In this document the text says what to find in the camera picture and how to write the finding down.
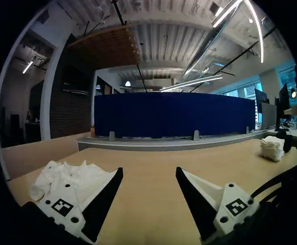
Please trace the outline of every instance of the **partition foot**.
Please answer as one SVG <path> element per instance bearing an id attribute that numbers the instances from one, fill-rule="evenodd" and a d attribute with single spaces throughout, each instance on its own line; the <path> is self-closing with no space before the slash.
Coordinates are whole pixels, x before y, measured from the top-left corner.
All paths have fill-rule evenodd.
<path id="1" fill-rule="evenodd" d="M 115 132 L 114 131 L 110 131 L 109 141 L 115 141 Z"/>
<path id="2" fill-rule="evenodd" d="M 193 140 L 199 140 L 199 130 L 194 131 Z"/>

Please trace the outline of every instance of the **ceiling lamp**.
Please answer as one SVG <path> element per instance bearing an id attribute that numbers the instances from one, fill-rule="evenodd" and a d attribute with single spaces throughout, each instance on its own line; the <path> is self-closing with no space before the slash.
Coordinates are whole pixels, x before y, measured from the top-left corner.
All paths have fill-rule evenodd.
<path id="1" fill-rule="evenodd" d="M 32 59 L 32 61 L 26 66 L 25 70 L 23 71 L 23 74 L 25 74 L 25 72 L 29 69 L 29 67 L 34 63 L 34 60 L 36 59 L 36 57 L 34 57 Z"/>
<path id="2" fill-rule="evenodd" d="M 178 89 L 181 87 L 185 87 L 185 86 L 189 86 L 189 85 L 193 85 L 193 84 L 197 84 L 197 83 L 208 82 L 208 81 L 213 81 L 213 80 L 218 80 L 218 79 L 223 78 L 223 77 L 219 77 L 219 76 L 221 76 L 221 74 L 215 75 L 215 76 L 209 76 L 206 78 L 200 78 L 200 79 L 196 79 L 196 80 L 192 80 L 192 81 L 188 81 L 188 82 L 183 82 L 183 83 L 176 84 L 176 85 L 173 85 L 173 86 L 170 86 L 167 88 L 160 89 L 160 92 L 167 92 L 167 91 L 170 91 L 173 89 Z"/>
<path id="3" fill-rule="evenodd" d="M 294 88 L 291 89 L 291 97 L 295 98 L 297 95 L 296 90 Z"/>
<path id="4" fill-rule="evenodd" d="M 252 13 L 256 26 L 257 26 L 257 30 L 258 30 L 258 36 L 259 36 L 259 44 L 261 46 L 261 63 L 263 63 L 264 61 L 264 47 L 263 47 L 263 36 L 262 36 L 262 30 L 261 30 L 261 25 L 259 24 L 259 20 L 257 18 L 256 12 L 252 6 L 252 4 L 250 3 L 249 0 L 231 0 L 225 7 L 224 9 L 221 11 L 221 13 L 215 17 L 215 19 L 212 21 L 212 26 L 214 28 L 216 28 L 221 21 L 223 21 L 223 19 L 235 8 L 237 8 L 239 6 L 239 4 L 244 1 L 245 4 L 247 5 L 248 9 L 250 10 L 250 12 Z"/>

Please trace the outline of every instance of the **linear led light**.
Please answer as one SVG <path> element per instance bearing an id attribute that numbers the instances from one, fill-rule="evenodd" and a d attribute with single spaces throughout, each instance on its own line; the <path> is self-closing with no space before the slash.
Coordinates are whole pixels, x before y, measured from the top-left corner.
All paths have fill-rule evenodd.
<path id="1" fill-rule="evenodd" d="M 263 36 L 262 36 L 262 30 L 261 30 L 261 25 L 258 21 L 258 18 L 257 18 L 257 15 L 256 15 L 256 12 L 252 6 L 252 4 L 250 3 L 249 0 L 232 0 L 230 1 L 224 9 L 226 9 L 226 11 L 222 14 L 221 17 L 215 17 L 215 19 L 212 21 L 212 26 L 214 28 L 216 28 L 220 23 L 221 21 L 223 21 L 223 19 L 234 9 L 236 8 L 239 3 L 241 3 L 242 1 L 245 2 L 245 4 L 247 5 L 247 7 L 249 8 L 249 10 L 251 11 L 253 17 L 254 17 L 254 20 L 255 20 L 255 23 L 256 23 L 256 26 L 257 26 L 257 31 L 258 31 L 258 36 L 259 36 L 259 44 L 261 46 L 261 63 L 264 62 L 264 46 L 263 46 Z"/>
<path id="2" fill-rule="evenodd" d="M 232 11 L 234 10 L 234 8 L 236 8 L 239 3 L 241 3 L 243 0 L 237 0 L 237 1 L 231 1 L 229 2 L 224 9 L 227 9 L 227 11 L 225 11 L 223 13 L 223 15 L 214 23 L 213 27 L 216 28 L 221 21 L 223 21 L 223 19 Z"/>
<path id="3" fill-rule="evenodd" d="M 28 68 L 33 64 L 33 61 L 31 61 L 25 68 L 25 70 L 23 71 L 23 74 L 25 74 L 25 72 L 28 70 Z"/>
<path id="4" fill-rule="evenodd" d="M 173 90 L 173 89 L 178 89 L 178 88 L 182 88 L 182 87 L 185 87 L 185 86 L 189 86 L 189 85 L 193 85 L 193 84 L 197 84 L 197 83 L 201 83 L 201 82 L 208 82 L 208 81 L 213 81 L 213 80 L 218 80 L 218 79 L 223 78 L 223 77 L 216 77 L 216 76 L 211 76 L 211 77 L 207 77 L 207 78 L 204 78 L 204 79 L 196 79 L 196 80 L 193 80 L 193 81 L 180 83 L 180 84 L 177 84 L 177 85 L 167 87 L 165 89 L 160 89 L 160 92 L 167 92 L 167 91 L 170 91 L 170 90 Z"/>
<path id="5" fill-rule="evenodd" d="M 179 85 L 187 84 L 187 83 L 190 83 L 190 82 L 196 82 L 196 81 L 201 81 L 201 80 L 205 81 L 205 79 L 213 78 L 213 77 L 217 77 L 217 76 L 221 76 L 221 74 L 218 74 L 218 75 L 215 75 L 215 76 L 209 76 L 209 77 L 205 77 L 205 78 L 198 78 L 198 79 L 195 79 L 195 80 L 183 82 L 183 83 L 172 85 L 172 86 L 169 86 L 169 87 L 164 87 L 163 89 L 160 89 L 160 90 L 169 89 L 169 88 L 172 88 L 172 87 L 178 87 Z"/>
<path id="6" fill-rule="evenodd" d="M 222 12 L 223 8 L 219 7 L 219 9 L 217 10 L 217 12 L 215 13 L 215 16 L 217 17 L 221 12 Z"/>
<path id="7" fill-rule="evenodd" d="M 254 17 L 256 26 L 257 26 L 258 36 L 259 36 L 259 44 L 261 46 L 261 63 L 263 63 L 263 61 L 264 61 L 264 46 L 263 46 L 263 37 L 262 37 L 261 25 L 259 24 L 257 14 L 256 14 L 252 4 L 250 3 L 250 1 L 249 0 L 244 0 L 244 1 L 246 3 L 247 7 L 249 8 L 249 10 L 251 11 L 251 13 L 252 13 L 252 15 Z"/>

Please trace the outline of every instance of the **brick wall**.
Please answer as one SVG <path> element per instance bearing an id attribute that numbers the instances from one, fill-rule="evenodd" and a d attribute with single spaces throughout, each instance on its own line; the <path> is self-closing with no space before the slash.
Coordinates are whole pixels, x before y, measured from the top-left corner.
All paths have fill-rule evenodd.
<path id="1" fill-rule="evenodd" d="M 67 50 L 66 47 L 72 40 L 73 38 L 70 37 L 61 54 L 53 80 L 50 101 L 51 138 L 89 132 L 91 127 L 91 95 L 80 96 L 63 92 L 61 89 L 66 66 L 74 66 L 89 76 L 91 80 L 94 76 L 91 66 Z"/>

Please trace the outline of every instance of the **white wall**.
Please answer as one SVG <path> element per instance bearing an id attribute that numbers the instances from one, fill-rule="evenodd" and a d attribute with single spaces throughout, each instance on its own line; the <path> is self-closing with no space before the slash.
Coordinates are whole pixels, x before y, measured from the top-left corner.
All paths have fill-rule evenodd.
<path id="1" fill-rule="evenodd" d="M 30 68 L 25 74 L 10 66 L 4 78 L 0 101 L 5 107 L 6 125 L 10 124 L 10 115 L 19 114 L 20 127 L 25 134 L 25 122 L 29 111 L 29 95 L 31 88 L 44 79 L 45 71 L 36 67 Z"/>
<path id="2" fill-rule="evenodd" d="M 267 94 L 270 104 L 274 105 L 274 97 L 279 97 L 280 81 L 278 73 L 272 69 L 260 74 L 263 92 Z"/>
<path id="3" fill-rule="evenodd" d="M 91 126 L 94 125 L 94 96 L 96 92 L 95 88 L 96 88 L 96 81 L 98 76 L 112 87 L 112 93 L 114 89 L 119 91 L 120 93 L 124 93 L 124 90 L 119 88 L 119 86 L 122 83 L 122 79 L 117 73 L 110 73 L 108 68 L 96 70 L 95 76 L 94 76 L 94 83 L 93 83 L 93 93 L 92 93 Z"/>
<path id="4" fill-rule="evenodd" d="M 54 48 L 51 56 L 47 73 L 44 79 L 42 98 L 41 98 L 41 138 L 42 140 L 51 139 L 50 135 L 50 99 L 55 70 L 59 62 L 63 48 L 74 28 L 76 22 L 73 21 L 57 3 L 52 2 L 49 9 L 49 18 L 44 23 L 35 22 L 31 30 L 43 42 Z"/>
<path id="5" fill-rule="evenodd" d="M 251 76 L 251 77 L 245 78 L 243 80 L 229 84 L 227 86 L 224 86 L 222 88 L 219 88 L 215 91 L 212 91 L 212 92 L 210 92 L 210 94 L 223 94 L 223 93 L 229 92 L 231 90 L 237 89 L 238 97 L 245 98 L 244 87 L 255 83 L 257 80 L 259 80 L 259 76 L 257 76 L 257 75 Z"/>
<path id="6" fill-rule="evenodd" d="M 226 68 L 224 71 L 234 74 L 234 76 L 222 74 L 223 79 L 214 82 L 214 85 L 201 86 L 196 89 L 196 93 L 213 93 L 216 94 L 220 91 L 235 87 L 233 84 L 253 76 L 262 74 L 263 72 L 274 69 L 275 67 L 293 60 L 290 50 L 280 49 L 274 46 L 272 40 L 267 37 L 264 40 L 264 62 L 261 63 L 259 56 L 251 54 L 243 55 L 238 58 L 232 65 L 231 69 Z"/>

